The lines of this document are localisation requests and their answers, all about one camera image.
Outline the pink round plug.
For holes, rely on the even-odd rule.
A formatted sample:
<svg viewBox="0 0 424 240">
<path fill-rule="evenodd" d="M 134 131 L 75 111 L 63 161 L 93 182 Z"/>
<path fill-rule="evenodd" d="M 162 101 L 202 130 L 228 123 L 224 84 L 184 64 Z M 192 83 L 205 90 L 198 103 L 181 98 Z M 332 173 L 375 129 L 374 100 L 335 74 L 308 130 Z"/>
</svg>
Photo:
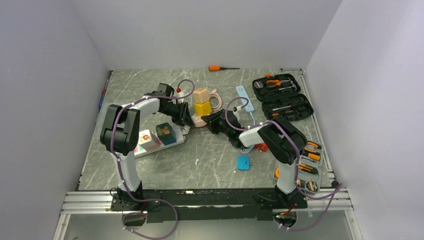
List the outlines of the pink round plug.
<svg viewBox="0 0 424 240">
<path fill-rule="evenodd" d="M 207 123 L 197 114 L 191 116 L 192 122 L 196 128 L 202 128 L 207 125 Z"/>
</svg>

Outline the yellow plug adapter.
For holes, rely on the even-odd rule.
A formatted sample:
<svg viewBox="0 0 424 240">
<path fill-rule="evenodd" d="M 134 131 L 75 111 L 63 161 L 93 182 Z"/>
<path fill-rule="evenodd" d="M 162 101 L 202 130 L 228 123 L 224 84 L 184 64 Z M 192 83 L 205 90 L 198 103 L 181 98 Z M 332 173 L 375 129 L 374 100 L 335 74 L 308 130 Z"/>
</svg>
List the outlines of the yellow plug adapter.
<svg viewBox="0 0 424 240">
<path fill-rule="evenodd" d="M 212 107 L 209 100 L 204 103 L 195 102 L 193 106 L 195 113 L 200 117 L 207 116 L 212 112 Z"/>
</svg>

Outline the green cube plug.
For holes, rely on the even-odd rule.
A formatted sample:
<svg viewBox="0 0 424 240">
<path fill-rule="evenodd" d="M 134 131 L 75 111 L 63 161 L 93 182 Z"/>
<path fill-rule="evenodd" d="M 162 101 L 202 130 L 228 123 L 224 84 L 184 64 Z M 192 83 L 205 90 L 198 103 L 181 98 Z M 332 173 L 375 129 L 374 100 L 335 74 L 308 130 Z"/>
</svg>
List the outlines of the green cube plug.
<svg viewBox="0 0 424 240">
<path fill-rule="evenodd" d="M 158 137 L 173 136 L 175 134 L 173 127 L 168 122 L 156 125 L 155 130 Z"/>
</svg>

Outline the wooden cube plug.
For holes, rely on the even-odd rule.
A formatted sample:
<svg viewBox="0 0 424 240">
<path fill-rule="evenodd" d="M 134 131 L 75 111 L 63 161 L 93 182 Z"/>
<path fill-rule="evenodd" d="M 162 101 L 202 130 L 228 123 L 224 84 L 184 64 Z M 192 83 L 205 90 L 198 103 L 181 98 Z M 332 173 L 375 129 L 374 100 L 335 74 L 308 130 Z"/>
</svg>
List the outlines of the wooden cube plug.
<svg viewBox="0 0 424 240">
<path fill-rule="evenodd" d="M 209 90 L 205 87 L 194 90 L 192 95 L 194 102 L 198 104 L 204 104 L 210 100 Z"/>
</svg>

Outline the blue power strip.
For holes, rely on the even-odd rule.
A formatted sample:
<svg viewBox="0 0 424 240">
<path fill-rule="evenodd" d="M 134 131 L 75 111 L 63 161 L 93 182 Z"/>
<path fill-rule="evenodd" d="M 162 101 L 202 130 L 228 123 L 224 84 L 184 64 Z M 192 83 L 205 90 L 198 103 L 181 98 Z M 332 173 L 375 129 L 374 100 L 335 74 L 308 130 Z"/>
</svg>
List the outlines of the blue power strip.
<svg viewBox="0 0 424 240">
<path fill-rule="evenodd" d="M 238 85 L 235 87 L 235 90 L 239 96 L 239 99 L 242 102 L 242 105 L 244 106 L 244 109 L 247 113 L 253 113 L 255 108 L 251 102 L 251 99 L 248 96 L 248 93 L 244 86 Z"/>
</svg>

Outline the pink plug adapter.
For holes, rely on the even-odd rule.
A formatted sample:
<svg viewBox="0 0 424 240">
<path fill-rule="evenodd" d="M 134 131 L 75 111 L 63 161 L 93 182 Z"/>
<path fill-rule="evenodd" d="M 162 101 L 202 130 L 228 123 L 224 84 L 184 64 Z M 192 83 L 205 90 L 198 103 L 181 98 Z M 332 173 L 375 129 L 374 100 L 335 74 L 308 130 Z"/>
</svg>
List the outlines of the pink plug adapter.
<svg viewBox="0 0 424 240">
<path fill-rule="evenodd" d="M 146 152 L 151 152 L 153 150 L 158 149 L 162 142 L 156 138 L 151 138 L 149 140 L 142 139 L 139 144 Z"/>
</svg>

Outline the white cube plug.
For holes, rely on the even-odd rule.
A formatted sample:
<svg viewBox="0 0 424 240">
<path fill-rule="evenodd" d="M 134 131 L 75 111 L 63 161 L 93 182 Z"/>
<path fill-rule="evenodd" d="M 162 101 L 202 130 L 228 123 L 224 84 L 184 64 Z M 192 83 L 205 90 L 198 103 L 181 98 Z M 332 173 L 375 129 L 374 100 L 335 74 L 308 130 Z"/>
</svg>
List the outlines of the white cube plug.
<svg viewBox="0 0 424 240">
<path fill-rule="evenodd" d="M 149 139 L 155 139 L 155 135 L 152 133 L 151 130 L 149 129 L 145 129 L 139 132 L 139 137 L 138 137 L 138 145 L 140 146 L 140 142 L 142 141 L 142 139 L 144 140 L 149 140 Z"/>
</svg>

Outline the small blue plug adapter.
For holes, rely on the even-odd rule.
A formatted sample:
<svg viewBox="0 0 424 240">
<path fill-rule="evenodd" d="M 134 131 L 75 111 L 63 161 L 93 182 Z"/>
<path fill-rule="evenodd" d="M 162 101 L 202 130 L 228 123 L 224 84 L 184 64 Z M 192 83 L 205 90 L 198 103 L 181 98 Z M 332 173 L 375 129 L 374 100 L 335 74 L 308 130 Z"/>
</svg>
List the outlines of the small blue plug adapter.
<svg viewBox="0 0 424 240">
<path fill-rule="evenodd" d="M 248 171 L 254 165 L 248 155 L 239 155 L 236 158 L 236 168 L 239 171 Z"/>
</svg>

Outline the white power strip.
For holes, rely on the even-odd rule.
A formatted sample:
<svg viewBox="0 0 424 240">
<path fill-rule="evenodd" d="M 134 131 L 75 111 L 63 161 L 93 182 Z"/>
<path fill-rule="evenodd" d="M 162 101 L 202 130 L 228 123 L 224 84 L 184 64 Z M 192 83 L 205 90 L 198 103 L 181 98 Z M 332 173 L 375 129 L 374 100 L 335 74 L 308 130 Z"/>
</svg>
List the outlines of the white power strip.
<svg viewBox="0 0 424 240">
<path fill-rule="evenodd" d="M 160 142 L 160 144 L 157 147 L 153 147 L 152 149 L 146 150 L 140 145 L 141 141 L 139 140 L 138 145 L 134 150 L 135 157 L 138 158 L 141 156 L 149 155 L 164 149 L 168 149 L 168 148 L 183 144 L 186 140 L 186 137 L 182 133 L 182 128 L 173 124 L 172 129 L 174 130 L 174 133 L 175 133 L 176 142 L 173 142 L 170 144 L 163 144 L 162 142 Z"/>
</svg>

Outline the red cube adapter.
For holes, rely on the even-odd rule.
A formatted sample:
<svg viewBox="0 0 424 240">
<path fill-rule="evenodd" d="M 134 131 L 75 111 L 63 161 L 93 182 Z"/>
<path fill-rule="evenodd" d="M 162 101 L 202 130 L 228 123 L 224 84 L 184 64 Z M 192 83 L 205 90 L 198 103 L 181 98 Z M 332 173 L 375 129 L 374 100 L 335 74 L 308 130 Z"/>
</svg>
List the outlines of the red cube adapter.
<svg viewBox="0 0 424 240">
<path fill-rule="evenodd" d="M 268 146 L 265 144 L 265 143 L 259 143 L 259 144 L 256 144 L 255 146 L 254 146 L 258 151 L 261 151 L 261 152 L 263 152 L 263 153 L 265 153 L 265 152 L 267 152 L 268 151 Z"/>
</svg>

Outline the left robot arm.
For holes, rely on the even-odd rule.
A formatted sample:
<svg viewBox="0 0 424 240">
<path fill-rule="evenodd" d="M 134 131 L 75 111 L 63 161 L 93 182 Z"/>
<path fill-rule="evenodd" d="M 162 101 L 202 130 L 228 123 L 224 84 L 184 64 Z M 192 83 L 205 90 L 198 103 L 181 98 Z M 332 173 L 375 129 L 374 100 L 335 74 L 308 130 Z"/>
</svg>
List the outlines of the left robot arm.
<svg viewBox="0 0 424 240">
<path fill-rule="evenodd" d="M 124 105 L 111 104 L 107 108 L 99 139 L 115 163 L 117 196 L 131 210 L 139 209 L 146 201 L 135 163 L 141 120 L 161 113 L 169 116 L 177 126 L 194 126 L 184 100 L 194 93 L 195 87 L 186 94 L 176 95 L 180 90 L 179 87 L 160 83 L 157 90 L 144 94 L 138 100 Z"/>
</svg>

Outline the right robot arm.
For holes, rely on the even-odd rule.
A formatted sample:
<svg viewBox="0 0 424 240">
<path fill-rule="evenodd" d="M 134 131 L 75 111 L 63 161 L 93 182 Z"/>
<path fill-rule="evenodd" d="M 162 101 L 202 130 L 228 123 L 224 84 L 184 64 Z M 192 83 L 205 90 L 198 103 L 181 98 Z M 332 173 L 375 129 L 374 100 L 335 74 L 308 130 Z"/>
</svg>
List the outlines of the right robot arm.
<svg viewBox="0 0 424 240">
<path fill-rule="evenodd" d="M 236 149 L 266 144 L 277 160 L 279 169 L 275 187 L 276 203 L 287 208 L 295 201 L 299 192 L 295 183 L 298 165 L 307 143 L 307 138 L 301 131 L 282 116 L 243 128 L 233 112 L 224 109 L 202 116 L 201 119 L 213 134 L 226 135 Z"/>
</svg>

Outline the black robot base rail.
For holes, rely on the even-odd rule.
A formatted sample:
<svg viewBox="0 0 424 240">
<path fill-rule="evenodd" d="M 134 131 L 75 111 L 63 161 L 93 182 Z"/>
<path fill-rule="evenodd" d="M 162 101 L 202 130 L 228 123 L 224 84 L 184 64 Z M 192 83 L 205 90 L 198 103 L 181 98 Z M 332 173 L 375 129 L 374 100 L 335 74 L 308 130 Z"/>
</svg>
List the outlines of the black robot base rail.
<svg viewBox="0 0 424 240">
<path fill-rule="evenodd" d="M 303 210 L 306 198 L 297 193 L 286 200 L 274 187 L 217 189 L 145 189 L 147 203 L 130 199 L 127 193 L 110 191 L 112 212 L 146 212 L 148 223 L 164 221 L 256 219 L 271 221 L 277 212 Z"/>
</svg>

